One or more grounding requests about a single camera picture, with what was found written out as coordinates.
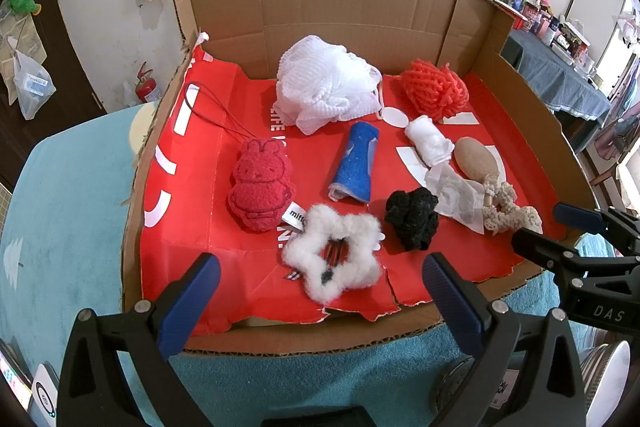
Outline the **cream lace scrunchie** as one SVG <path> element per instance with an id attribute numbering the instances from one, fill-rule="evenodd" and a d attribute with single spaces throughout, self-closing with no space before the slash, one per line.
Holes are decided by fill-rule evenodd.
<path id="1" fill-rule="evenodd" d="M 542 220 L 533 206 L 519 206 L 514 187 L 500 182 L 495 173 L 483 180 L 485 199 L 483 207 L 484 228 L 491 234 L 527 229 L 541 234 Z"/>

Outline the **sheer white organza scrunchie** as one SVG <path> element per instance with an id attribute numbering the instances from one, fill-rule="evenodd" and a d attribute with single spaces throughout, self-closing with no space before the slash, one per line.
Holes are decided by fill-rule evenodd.
<path id="1" fill-rule="evenodd" d="M 462 178 L 449 164 L 441 162 L 430 170 L 425 178 L 426 188 L 437 197 L 435 211 L 454 219 L 472 230 L 484 234 L 484 186 Z"/>

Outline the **round tan powder puff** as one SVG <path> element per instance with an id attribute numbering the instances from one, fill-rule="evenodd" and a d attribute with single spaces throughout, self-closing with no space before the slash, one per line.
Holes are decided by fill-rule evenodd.
<path id="1" fill-rule="evenodd" d="M 454 160 L 465 176 L 478 183 L 499 180 L 495 157 L 480 141 L 464 136 L 454 146 Z"/>

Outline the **black fuzzy scrunchie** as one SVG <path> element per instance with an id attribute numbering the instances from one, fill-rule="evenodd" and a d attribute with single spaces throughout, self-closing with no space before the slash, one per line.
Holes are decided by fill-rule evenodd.
<path id="1" fill-rule="evenodd" d="M 405 251 L 427 251 L 439 225 L 435 207 L 438 197 L 418 187 L 411 192 L 395 191 L 385 203 L 384 221 L 389 223 Z"/>

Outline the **white fluffy star scrunchie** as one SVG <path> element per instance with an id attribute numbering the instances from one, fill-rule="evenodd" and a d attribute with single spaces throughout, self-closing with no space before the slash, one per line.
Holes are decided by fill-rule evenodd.
<path id="1" fill-rule="evenodd" d="M 378 283 L 382 268 L 375 253 L 383 239 L 370 213 L 341 215 L 318 204 L 307 211 L 303 232 L 284 246 L 282 261 L 302 278 L 308 297 L 326 307 L 345 291 Z"/>

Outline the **white cloth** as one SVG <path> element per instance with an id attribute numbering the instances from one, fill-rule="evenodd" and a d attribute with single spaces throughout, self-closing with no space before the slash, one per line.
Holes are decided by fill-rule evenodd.
<path id="1" fill-rule="evenodd" d="M 454 142 L 440 132 L 430 117 L 422 115 L 410 121 L 405 135 L 427 167 L 450 161 Z"/>

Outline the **red bunny plush sponge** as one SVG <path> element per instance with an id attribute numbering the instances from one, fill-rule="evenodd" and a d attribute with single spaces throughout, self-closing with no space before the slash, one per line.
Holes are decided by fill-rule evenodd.
<path id="1" fill-rule="evenodd" d="M 280 140 L 247 140 L 232 169 L 232 187 L 227 197 L 232 215 L 247 230 L 274 230 L 293 202 L 292 176 L 293 167 Z"/>

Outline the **blue cloth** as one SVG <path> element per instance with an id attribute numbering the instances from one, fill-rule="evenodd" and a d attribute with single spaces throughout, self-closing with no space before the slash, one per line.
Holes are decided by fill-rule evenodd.
<path id="1" fill-rule="evenodd" d="M 364 121 L 349 130 L 344 155 L 329 185 L 329 199 L 333 202 L 350 197 L 357 202 L 371 202 L 371 171 L 378 147 L 380 132 Z"/>

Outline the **red mesh bath pouf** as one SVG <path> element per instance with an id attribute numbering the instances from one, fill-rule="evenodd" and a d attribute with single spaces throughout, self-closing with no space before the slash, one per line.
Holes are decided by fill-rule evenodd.
<path id="1" fill-rule="evenodd" d="M 468 88 L 449 64 L 437 67 L 416 60 L 400 74 L 399 81 L 416 110 L 434 121 L 457 116 L 469 104 Z"/>

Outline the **white mesh bath pouf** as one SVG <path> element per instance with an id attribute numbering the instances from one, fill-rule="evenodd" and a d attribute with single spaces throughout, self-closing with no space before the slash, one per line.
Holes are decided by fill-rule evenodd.
<path id="1" fill-rule="evenodd" d="M 280 58 L 273 112 L 287 126 L 312 135 L 330 122 L 380 113 L 381 72 L 344 46 L 315 35 Z"/>

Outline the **white power bank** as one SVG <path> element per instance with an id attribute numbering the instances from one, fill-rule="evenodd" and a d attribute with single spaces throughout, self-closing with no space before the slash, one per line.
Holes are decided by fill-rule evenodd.
<path id="1" fill-rule="evenodd" d="M 58 375 L 49 362 L 40 363 L 32 377 L 29 416 L 37 426 L 55 427 L 58 423 Z"/>

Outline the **black colourful tin box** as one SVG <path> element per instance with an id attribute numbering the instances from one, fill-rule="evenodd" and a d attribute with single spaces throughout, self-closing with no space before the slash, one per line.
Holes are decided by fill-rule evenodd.
<path id="1" fill-rule="evenodd" d="M 262 427 L 375 427 L 375 421 L 361 405 L 329 412 L 266 418 Z"/>

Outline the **teal fleece table blanket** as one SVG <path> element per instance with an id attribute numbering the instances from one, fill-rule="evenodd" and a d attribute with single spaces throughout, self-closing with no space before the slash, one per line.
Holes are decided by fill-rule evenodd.
<path id="1" fill-rule="evenodd" d="M 122 236 L 150 104 L 50 136 L 30 153 L 1 235 L 1 337 L 26 372 L 62 367 L 79 310 L 122 306 Z M 380 426 L 425 426 L 430 394 L 458 356 L 438 326 L 385 345 L 284 358 L 180 355 L 171 364 L 217 426 L 361 405 Z"/>

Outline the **white wardrobe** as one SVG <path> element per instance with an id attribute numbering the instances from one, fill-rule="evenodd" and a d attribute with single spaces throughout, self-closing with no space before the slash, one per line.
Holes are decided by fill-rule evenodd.
<path id="1" fill-rule="evenodd" d="M 582 24 L 582 35 L 588 40 L 589 55 L 596 62 L 610 41 L 616 18 L 625 0 L 572 0 L 567 17 Z"/>

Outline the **red fire extinguisher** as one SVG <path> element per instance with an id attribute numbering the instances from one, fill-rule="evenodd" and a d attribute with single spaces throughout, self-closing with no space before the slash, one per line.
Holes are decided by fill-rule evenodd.
<path id="1" fill-rule="evenodd" d="M 162 90 L 152 77 L 152 68 L 147 68 L 143 62 L 137 72 L 136 95 L 143 103 L 160 101 L 162 98 Z"/>

